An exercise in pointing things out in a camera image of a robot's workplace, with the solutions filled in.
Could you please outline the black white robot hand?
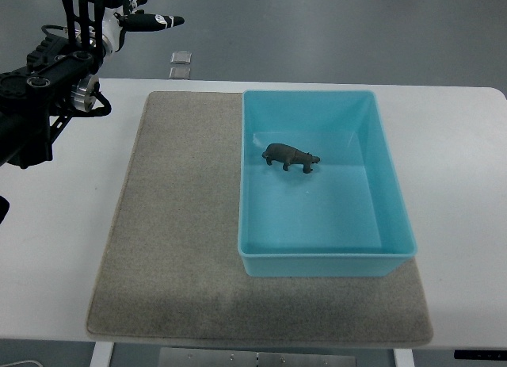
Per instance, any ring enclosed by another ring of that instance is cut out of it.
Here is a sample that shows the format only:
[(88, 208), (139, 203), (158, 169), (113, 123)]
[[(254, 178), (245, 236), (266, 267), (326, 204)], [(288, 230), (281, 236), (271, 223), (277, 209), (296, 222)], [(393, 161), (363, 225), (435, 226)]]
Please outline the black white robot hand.
[(106, 0), (102, 19), (102, 43), (105, 54), (112, 55), (124, 45), (127, 32), (157, 32), (183, 25), (180, 16), (145, 13), (147, 0)]

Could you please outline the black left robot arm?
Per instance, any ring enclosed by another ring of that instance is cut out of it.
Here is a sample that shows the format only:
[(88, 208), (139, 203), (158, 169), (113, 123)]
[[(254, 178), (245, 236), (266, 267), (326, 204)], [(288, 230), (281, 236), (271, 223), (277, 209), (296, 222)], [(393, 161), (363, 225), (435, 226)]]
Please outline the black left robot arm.
[(111, 105), (95, 78), (107, 51), (102, 22), (125, 0), (62, 0), (67, 36), (48, 33), (24, 67), (1, 75), (1, 163), (27, 169), (53, 159), (74, 117), (103, 117)]

